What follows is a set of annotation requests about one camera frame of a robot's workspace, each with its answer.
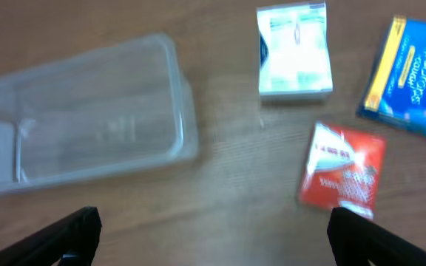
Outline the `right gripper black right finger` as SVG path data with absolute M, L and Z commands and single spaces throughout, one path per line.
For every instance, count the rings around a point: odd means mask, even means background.
M 426 251 L 346 208 L 334 208 L 327 227 L 338 266 L 426 265 Z

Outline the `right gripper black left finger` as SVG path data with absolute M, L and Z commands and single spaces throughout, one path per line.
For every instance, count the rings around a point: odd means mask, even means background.
M 34 234 L 0 250 L 0 266 L 90 266 L 102 223 L 96 207 L 83 207 Z

